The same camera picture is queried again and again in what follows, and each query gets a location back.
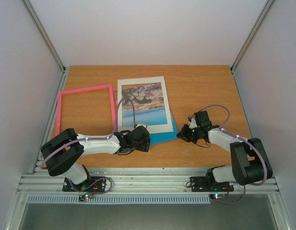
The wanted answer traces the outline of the left controller board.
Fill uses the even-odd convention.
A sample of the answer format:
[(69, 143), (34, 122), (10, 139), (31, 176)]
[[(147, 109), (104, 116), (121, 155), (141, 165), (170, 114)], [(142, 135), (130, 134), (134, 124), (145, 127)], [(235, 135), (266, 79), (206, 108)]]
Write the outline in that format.
[(93, 198), (94, 198), (93, 194), (84, 194), (84, 195), (79, 195), (78, 201), (79, 202), (87, 202)]

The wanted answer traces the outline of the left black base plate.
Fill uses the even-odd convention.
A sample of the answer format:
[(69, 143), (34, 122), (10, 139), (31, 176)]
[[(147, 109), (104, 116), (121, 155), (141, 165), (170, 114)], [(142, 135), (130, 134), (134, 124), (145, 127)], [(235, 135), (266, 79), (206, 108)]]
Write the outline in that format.
[(63, 192), (85, 192), (85, 193), (93, 193), (105, 192), (106, 186), (106, 179), (104, 177), (89, 177), (87, 180), (80, 184), (74, 184), (73, 182), (70, 183), (68, 178), (64, 179), (63, 182)]

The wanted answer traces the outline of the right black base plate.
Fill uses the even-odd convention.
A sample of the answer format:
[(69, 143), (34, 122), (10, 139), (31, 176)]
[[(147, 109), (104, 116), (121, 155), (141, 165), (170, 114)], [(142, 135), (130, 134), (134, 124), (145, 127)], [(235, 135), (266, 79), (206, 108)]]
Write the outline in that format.
[(229, 182), (216, 182), (205, 176), (190, 177), (192, 192), (233, 192), (234, 187)]

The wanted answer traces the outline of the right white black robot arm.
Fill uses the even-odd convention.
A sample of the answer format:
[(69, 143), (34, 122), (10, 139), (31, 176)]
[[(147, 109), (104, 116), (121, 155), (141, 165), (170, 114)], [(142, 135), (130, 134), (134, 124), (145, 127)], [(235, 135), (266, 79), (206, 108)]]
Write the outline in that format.
[(229, 166), (210, 168), (202, 180), (208, 190), (217, 190), (232, 181), (239, 185), (260, 186), (272, 178), (273, 170), (263, 143), (259, 138), (243, 138), (213, 125), (207, 111), (199, 111), (188, 118), (177, 138), (196, 144), (202, 139), (217, 145), (230, 154)]

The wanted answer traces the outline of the pink photo frame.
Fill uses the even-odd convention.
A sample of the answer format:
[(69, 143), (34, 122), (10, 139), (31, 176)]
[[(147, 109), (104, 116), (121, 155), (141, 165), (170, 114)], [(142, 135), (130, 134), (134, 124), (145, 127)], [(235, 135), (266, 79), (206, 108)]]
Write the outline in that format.
[(111, 108), (111, 113), (112, 113), (112, 123), (113, 123), (113, 127), (116, 128), (116, 125), (114, 124), (116, 111), (115, 111), (115, 104), (114, 104), (113, 85), (112, 84), (104, 84), (104, 85), (96, 85), (96, 86), (91, 86), (91, 87), (77, 88), (77, 89), (64, 90), (64, 91), (59, 91), (58, 92), (55, 135), (57, 136), (60, 133), (62, 97), (64, 95), (91, 92), (91, 91), (98, 91), (98, 90), (103, 90), (103, 89), (108, 89), (109, 90), (110, 108)]

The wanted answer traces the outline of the aluminium corner post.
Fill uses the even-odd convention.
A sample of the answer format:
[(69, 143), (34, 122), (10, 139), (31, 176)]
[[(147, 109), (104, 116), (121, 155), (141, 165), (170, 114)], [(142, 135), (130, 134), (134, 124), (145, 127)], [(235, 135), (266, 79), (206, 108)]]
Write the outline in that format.
[(61, 61), (61, 58), (59, 57), (54, 45), (52, 44), (41, 20), (39, 19), (32, 3), (29, 0), (22, 0), (22, 3), (24, 4), (25, 8), (27, 9), (30, 17), (32, 18), (34, 24), (36, 25), (40, 35), (42, 36), (43, 40), (45, 41), (50, 53), (52, 54), (53, 58), (55, 59), (59, 69), (62, 73), (65, 72), (66, 67), (64, 66), (63, 62)]
[(259, 31), (260, 27), (262, 26), (265, 18), (269, 14), (270, 10), (272, 9), (273, 5), (275, 4), (276, 0), (267, 0), (260, 11), (253, 27), (251, 28), (245, 42), (243, 43), (240, 51), (238, 52), (237, 57), (235, 58), (232, 66), (230, 67), (230, 71), (232, 74), (234, 74), (235, 70), (237, 69), (239, 63), (241, 62), (243, 56), (246, 54), (246, 51), (248, 50), (249, 46), (251, 45), (253, 39), (255, 38), (255, 35)]

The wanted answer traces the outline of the white mat board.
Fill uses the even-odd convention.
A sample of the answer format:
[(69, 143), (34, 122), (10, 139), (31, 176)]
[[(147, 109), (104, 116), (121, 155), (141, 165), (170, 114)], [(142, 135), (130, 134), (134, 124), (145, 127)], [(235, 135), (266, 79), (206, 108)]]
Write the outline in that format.
[[(118, 130), (122, 131), (119, 127), (119, 120), (118, 118), (120, 117), (120, 106), (122, 104), (122, 98), (120, 99), (119, 98), (119, 95), (121, 95), (120, 93), (120, 89), (121, 89), (121, 85), (123, 84), (137, 84), (137, 82), (139, 81), (149, 81), (149, 82), (159, 82), (159, 81), (162, 81), (164, 84), (165, 84), (165, 79), (163, 76), (159, 76), (159, 77), (148, 77), (148, 78), (134, 78), (134, 79), (122, 79), (122, 80), (118, 80), (117, 81), (117, 102), (119, 103), (119, 108), (118, 108), (118, 112), (117, 112), (117, 127), (118, 127)], [(136, 124), (134, 124), (133, 128), (127, 128), (125, 130), (132, 130), (134, 129)]]

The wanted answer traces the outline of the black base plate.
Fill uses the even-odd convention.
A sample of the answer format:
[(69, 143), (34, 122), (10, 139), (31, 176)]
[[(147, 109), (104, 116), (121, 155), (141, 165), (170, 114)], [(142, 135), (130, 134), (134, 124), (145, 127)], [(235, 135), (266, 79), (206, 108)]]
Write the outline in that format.
[(190, 177), (192, 192), (233, 192), (234, 187), (229, 182), (216, 182), (205, 176)]
[(73, 182), (70, 183), (68, 178), (64, 179), (63, 182), (63, 192), (85, 192), (85, 193), (93, 193), (105, 192), (106, 186), (106, 179), (104, 177), (89, 177), (87, 180), (80, 184), (74, 184)]

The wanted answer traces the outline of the right aluminium corner post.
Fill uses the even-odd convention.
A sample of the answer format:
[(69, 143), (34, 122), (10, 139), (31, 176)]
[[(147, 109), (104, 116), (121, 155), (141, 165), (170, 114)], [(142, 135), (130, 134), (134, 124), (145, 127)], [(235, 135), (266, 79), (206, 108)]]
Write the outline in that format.
[(253, 27), (251, 28), (245, 42), (243, 43), (240, 51), (238, 52), (237, 57), (235, 58), (232, 66), (230, 67), (230, 71), (232, 74), (234, 74), (235, 70), (237, 69), (239, 63), (241, 62), (243, 56), (246, 54), (246, 51), (248, 50), (249, 46), (251, 45), (253, 39), (255, 38), (255, 35), (259, 31), (260, 27), (262, 26), (265, 18), (269, 14), (270, 10), (272, 9), (273, 5), (275, 4), (276, 0), (267, 0), (260, 11)]

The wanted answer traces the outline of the aluminium front rail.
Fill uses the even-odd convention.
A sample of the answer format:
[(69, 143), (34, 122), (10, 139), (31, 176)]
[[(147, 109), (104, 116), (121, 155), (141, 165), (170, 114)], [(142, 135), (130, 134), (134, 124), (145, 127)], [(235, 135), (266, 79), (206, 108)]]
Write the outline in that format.
[[(185, 184), (192, 176), (204, 176), (207, 168), (89, 168), (92, 176), (112, 178), (110, 194), (190, 194)], [(16, 190), (22, 194), (61, 194), (64, 177), (51, 177), (36, 168), (33, 174), (21, 176)]]

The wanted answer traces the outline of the beach landscape photo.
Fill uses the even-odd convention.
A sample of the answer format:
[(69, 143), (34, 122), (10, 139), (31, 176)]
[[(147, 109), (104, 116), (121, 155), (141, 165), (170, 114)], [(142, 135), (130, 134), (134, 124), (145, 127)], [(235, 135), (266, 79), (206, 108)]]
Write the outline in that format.
[(133, 128), (134, 124), (147, 125), (151, 144), (174, 140), (177, 127), (169, 111), (165, 84), (162, 81), (139, 81), (121, 85), (119, 128)]

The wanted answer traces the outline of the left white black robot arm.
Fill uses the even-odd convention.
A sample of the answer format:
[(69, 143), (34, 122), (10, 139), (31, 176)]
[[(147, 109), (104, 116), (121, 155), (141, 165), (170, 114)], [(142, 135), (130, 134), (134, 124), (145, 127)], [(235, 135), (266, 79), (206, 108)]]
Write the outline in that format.
[(84, 165), (77, 163), (81, 156), (91, 154), (127, 155), (135, 150), (148, 152), (150, 134), (145, 126), (138, 125), (133, 130), (113, 132), (106, 136), (77, 134), (68, 128), (41, 147), (44, 161), (40, 168), (50, 176), (62, 175), (79, 190), (91, 186), (90, 175)]

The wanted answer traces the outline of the right controller board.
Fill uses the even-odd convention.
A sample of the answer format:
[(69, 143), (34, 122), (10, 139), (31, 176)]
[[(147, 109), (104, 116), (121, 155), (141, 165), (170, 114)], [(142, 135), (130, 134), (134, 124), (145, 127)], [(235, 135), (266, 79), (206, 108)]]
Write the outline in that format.
[(212, 199), (212, 200), (220, 200), (220, 199), (224, 199), (226, 197), (227, 197), (226, 194), (219, 194), (219, 193), (210, 194), (210, 199)]

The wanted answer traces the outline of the controller board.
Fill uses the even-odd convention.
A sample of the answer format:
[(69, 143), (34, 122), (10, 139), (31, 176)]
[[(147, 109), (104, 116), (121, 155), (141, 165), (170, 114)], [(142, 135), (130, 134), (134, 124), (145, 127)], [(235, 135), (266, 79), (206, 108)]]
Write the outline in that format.
[(210, 194), (210, 199), (212, 199), (212, 200), (220, 200), (220, 199), (224, 199), (226, 197), (227, 197), (226, 194), (219, 194), (219, 193)]
[(78, 201), (79, 202), (87, 202), (93, 198), (94, 198), (93, 194), (84, 194), (84, 195), (79, 195)]

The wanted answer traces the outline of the left aluminium corner post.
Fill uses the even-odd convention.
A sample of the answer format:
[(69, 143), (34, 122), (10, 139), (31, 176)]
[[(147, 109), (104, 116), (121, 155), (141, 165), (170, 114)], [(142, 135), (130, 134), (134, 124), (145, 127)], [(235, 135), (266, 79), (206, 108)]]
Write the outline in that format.
[(61, 58), (59, 57), (54, 45), (52, 44), (41, 20), (39, 19), (32, 3), (29, 0), (22, 0), (22, 3), (24, 4), (25, 8), (27, 9), (30, 17), (32, 18), (34, 24), (36, 25), (40, 35), (42, 36), (43, 40), (45, 41), (50, 53), (52, 54), (53, 58), (55, 59), (59, 69), (62, 73), (65, 72), (66, 67), (64, 66), (63, 62), (61, 61)]

